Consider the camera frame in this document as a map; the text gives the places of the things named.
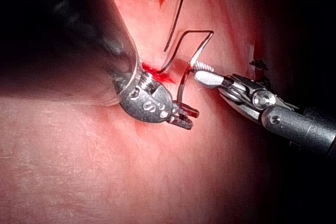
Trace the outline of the right arm needle driver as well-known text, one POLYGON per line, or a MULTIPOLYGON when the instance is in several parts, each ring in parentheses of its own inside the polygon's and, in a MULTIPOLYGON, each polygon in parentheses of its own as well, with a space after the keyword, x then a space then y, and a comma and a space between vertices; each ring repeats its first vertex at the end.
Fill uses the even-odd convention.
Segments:
POLYGON ((256 81, 233 74, 225 76, 218 88, 220 96, 237 112, 256 123, 261 123, 262 113, 278 104, 275 94, 256 81))

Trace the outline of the left arm needle driver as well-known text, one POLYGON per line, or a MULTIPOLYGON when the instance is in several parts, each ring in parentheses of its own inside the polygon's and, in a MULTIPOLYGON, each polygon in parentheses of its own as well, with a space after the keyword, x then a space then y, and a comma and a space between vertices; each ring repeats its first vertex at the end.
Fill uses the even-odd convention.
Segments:
POLYGON ((120 106, 132 118, 146 123, 162 123, 173 112, 171 93, 148 72, 141 74, 138 85, 120 106))

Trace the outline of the left arm needle driver jaw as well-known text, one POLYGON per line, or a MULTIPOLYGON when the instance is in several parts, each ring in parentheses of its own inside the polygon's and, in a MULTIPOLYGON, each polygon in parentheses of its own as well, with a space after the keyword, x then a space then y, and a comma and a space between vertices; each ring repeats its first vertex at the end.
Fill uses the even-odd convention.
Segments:
POLYGON ((193 127, 193 122, 184 115, 172 115, 170 119, 167 119, 167 123, 181 127, 185 130, 190 130, 193 127))
POLYGON ((198 118, 199 111, 183 102, 174 103, 175 112, 183 116, 191 116, 193 118, 198 118))

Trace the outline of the right arm needle driver jaw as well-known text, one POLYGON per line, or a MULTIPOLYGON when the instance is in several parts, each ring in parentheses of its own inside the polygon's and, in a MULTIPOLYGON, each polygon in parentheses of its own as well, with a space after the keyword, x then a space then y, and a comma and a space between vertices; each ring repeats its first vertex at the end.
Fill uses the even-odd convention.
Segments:
POLYGON ((214 68, 204 62, 196 61, 195 70, 204 70, 204 71, 213 72, 214 68))
POLYGON ((224 82, 224 77, 206 70, 195 70, 194 79, 205 87, 218 87, 224 82))

